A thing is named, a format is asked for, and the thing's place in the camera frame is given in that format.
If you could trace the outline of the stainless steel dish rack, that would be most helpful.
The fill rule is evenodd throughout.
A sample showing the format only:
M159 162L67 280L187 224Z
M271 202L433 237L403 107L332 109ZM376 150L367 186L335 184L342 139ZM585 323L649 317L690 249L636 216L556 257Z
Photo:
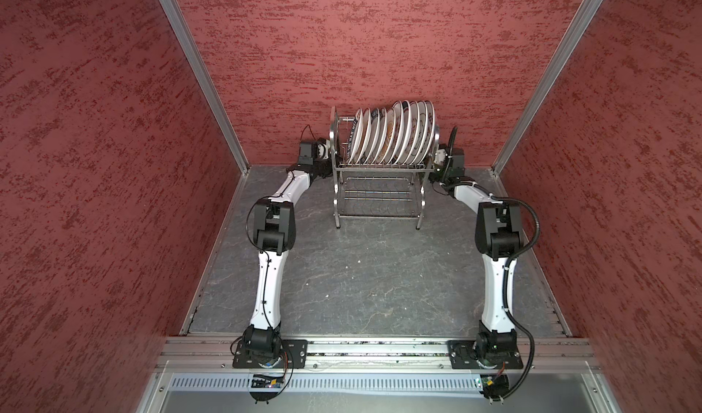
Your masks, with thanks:
M425 215L426 189L434 170L440 126L436 116L433 147L427 162L411 164L349 164L349 135L355 115L330 113L329 139L334 177L336 226L342 219L409 219L420 230Z

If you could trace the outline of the white plate black emblem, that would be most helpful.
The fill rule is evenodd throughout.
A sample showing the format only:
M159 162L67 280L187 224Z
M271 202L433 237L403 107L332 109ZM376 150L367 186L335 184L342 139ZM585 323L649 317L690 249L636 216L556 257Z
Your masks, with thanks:
M428 131L428 107L426 101L418 102L418 119L417 133L419 134L416 141L415 153L412 163L416 166L420 162L420 154L424 148L424 142Z

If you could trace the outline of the white plate red characters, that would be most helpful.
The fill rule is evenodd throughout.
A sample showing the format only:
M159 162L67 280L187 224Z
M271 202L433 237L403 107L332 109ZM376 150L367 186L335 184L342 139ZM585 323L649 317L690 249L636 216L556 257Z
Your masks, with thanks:
M433 103L431 101L425 101L426 106L426 121L427 121L427 134L424 141L424 148L422 154L422 162L425 164L430 154L431 148L433 147L435 126L436 126L436 116Z

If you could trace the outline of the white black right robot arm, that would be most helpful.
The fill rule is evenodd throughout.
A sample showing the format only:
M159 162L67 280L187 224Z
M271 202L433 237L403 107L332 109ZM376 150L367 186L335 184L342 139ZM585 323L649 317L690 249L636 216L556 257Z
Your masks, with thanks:
M517 327L511 311L514 274L511 263L523 248L519 205L498 198L465 174L463 151L440 146L433 180L450 197L476 213L475 246L482 256L486 278L484 309L473 344L473 358L494 368L516 356Z

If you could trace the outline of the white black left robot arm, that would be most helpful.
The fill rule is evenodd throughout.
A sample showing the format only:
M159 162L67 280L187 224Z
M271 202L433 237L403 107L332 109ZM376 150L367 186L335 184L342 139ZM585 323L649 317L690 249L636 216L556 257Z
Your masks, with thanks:
M283 184L250 209L253 225L247 238L258 252L259 281L242 352L264 367L283 358L281 291L285 263L296 241L295 205L316 179L332 174L330 146L329 140L300 142L297 162L286 170Z

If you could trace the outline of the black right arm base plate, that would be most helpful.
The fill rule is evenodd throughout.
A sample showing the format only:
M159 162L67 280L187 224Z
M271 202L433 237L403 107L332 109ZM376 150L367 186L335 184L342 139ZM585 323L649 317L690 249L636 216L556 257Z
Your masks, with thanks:
M452 369L491 372L524 368L515 345L491 345L484 340L449 340L446 345Z

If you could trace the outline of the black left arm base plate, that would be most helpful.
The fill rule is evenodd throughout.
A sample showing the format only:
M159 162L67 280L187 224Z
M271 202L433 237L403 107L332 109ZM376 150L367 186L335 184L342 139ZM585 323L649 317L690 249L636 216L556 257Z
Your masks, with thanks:
M290 370L305 367L309 342L283 339L273 344L271 351L258 351L241 339L230 344L233 368Z

